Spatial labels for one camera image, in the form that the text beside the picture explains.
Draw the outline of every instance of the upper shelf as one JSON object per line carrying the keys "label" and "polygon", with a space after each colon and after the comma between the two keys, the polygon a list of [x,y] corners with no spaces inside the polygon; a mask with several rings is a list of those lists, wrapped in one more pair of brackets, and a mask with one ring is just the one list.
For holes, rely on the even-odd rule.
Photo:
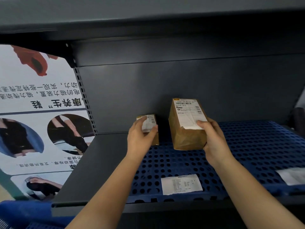
{"label": "upper shelf", "polygon": [[0,0],[0,33],[60,24],[168,19],[305,9],[305,0]]}

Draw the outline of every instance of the barcode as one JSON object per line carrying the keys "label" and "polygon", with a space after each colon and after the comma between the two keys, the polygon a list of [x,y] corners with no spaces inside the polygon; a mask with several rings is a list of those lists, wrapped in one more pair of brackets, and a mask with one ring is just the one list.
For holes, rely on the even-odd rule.
{"label": "barcode", "polygon": [[196,108],[198,114],[202,114],[201,108],[199,106],[195,106],[195,108]]}

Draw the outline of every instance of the cardboard box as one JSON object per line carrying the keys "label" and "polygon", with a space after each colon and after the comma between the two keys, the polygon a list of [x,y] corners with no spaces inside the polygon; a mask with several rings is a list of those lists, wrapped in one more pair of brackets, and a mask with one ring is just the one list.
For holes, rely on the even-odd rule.
{"label": "cardboard box", "polygon": [[[137,119],[140,119],[143,116],[147,116],[147,120],[143,123],[142,131],[145,135],[147,135],[151,131],[151,128],[157,125],[156,116],[154,114],[140,115],[137,116]],[[157,134],[155,135],[152,141],[152,145],[159,145],[159,132],[157,132]]]}
{"label": "cardboard box", "polygon": [[198,100],[174,98],[168,120],[175,150],[203,149],[207,135],[196,120],[207,121],[207,116]]}

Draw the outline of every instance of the white paper slip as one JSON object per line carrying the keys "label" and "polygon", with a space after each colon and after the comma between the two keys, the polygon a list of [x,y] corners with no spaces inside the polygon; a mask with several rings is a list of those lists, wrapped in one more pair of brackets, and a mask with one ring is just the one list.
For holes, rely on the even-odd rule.
{"label": "white paper slip", "polygon": [[154,115],[145,115],[145,116],[147,116],[147,119],[143,122],[142,131],[143,132],[150,132],[152,127],[157,125],[156,119],[155,119]]}
{"label": "white paper slip", "polygon": [[202,191],[202,186],[196,174],[161,178],[161,184],[163,195]]}
{"label": "white paper slip", "polygon": [[288,186],[305,184],[305,168],[276,170]]}
{"label": "white paper slip", "polygon": [[196,121],[207,121],[207,119],[197,100],[174,99],[173,102],[181,127],[185,129],[202,129],[197,125]]}

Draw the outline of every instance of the blue plastic basket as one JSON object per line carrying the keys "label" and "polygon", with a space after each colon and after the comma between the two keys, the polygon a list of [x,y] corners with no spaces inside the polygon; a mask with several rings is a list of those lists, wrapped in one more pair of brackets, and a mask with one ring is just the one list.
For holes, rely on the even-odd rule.
{"label": "blue plastic basket", "polygon": [[[273,121],[220,123],[234,157],[274,196],[305,191],[288,186],[275,170],[305,167],[305,139]],[[132,183],[127,203],[151,201],[223,200],[228,194],[203,150],[173,149],[169,128],[159,131]],[[203,191],[163,195],[161,178],[197,174]]]}
{"label": "blue plastic basket", "polygon": [[73,217],[52,217],[50,202],[3,201],[0,203],[0,229],[60,229]]}

